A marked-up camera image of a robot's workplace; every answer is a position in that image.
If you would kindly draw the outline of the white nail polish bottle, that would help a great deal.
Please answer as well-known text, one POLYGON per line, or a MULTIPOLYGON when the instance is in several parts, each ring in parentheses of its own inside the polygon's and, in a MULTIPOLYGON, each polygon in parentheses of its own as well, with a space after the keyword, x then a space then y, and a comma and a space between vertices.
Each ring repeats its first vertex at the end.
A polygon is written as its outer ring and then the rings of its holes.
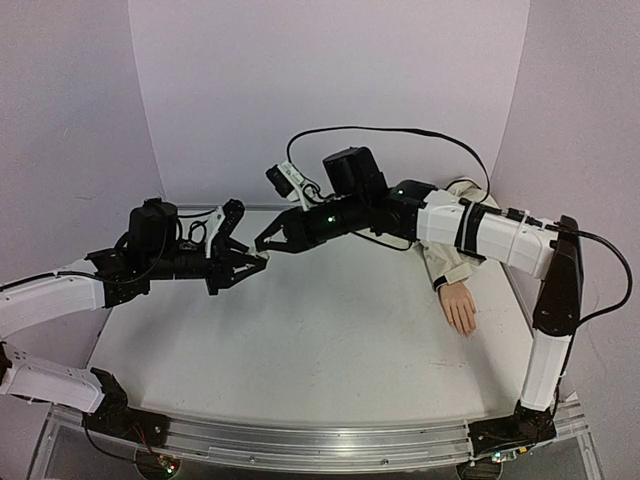
POLYGON ((270 258, 269 252, 268 251, 259 251, 257 250, 255 247, 250 247, 248 254, 255 257, 255 258, 259 258, 259 259, 263 259, 268 261, 270 258))

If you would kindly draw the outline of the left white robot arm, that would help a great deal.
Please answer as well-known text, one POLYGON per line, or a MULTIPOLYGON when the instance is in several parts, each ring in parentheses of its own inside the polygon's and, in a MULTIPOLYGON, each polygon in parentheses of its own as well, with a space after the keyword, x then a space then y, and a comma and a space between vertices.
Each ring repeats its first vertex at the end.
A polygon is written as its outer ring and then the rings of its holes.
POLYGON ((34 357, 6 339, 22 330, 83 311, 112 309, 149 293, 154 281, 202 280, 216 295, 263 271, 265 253, 233 239, 244 216, 229 200, 193 219, 199 239, 183 234, 178 208, 160 198, 133 209, 127 231, 112 248, 95 251, 64 268, 1 288, 1 392, 27 401, 63 405, 95 415, 116 437, 131 433, 133 411, 110 373, 77 369, 34 357))

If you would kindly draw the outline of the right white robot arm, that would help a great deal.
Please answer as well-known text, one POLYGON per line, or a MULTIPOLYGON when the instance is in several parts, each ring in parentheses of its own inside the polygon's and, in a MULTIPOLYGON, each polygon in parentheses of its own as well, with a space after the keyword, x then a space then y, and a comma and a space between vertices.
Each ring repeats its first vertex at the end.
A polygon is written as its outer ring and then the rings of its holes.
POLYGON ((390 187, 367 147, 340 151, 323 165, 334 197, 279 214, 256 238, 256 248, 296 254, 368 229, 409 242, 449 245, 541 280, 519 405, 530 411, 549 409, 580 322, 584 274, 576 222, 570 217, 558 224, 537 220, 524 211, 503 211, 415 180, 390 187))

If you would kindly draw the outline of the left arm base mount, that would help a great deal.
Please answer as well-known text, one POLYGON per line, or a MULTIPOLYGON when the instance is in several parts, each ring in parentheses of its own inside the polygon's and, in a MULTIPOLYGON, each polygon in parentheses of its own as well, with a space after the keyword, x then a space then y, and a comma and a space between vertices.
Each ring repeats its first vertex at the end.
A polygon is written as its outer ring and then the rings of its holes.
POLYGON ((87 429, 149 447, 163 447, 168 436, 169 417, 131 407, 127 393, 113 374, 95 367, 90 372, 97 377, 104 397, 95 411, 83 414, 87 429))

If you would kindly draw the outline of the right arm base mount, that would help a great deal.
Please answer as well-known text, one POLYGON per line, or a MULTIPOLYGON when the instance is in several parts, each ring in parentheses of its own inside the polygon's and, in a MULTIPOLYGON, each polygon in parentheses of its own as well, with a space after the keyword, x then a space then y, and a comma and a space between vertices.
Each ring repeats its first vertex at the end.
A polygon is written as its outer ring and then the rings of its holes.
POLYGON ((480 460, 497 453, 530 449, 555 439, 559 385, 554 389, 551 406, 544 411, 525 408, 518 401, 511 415, 472 422, 468 426, 470 458, 480 460))

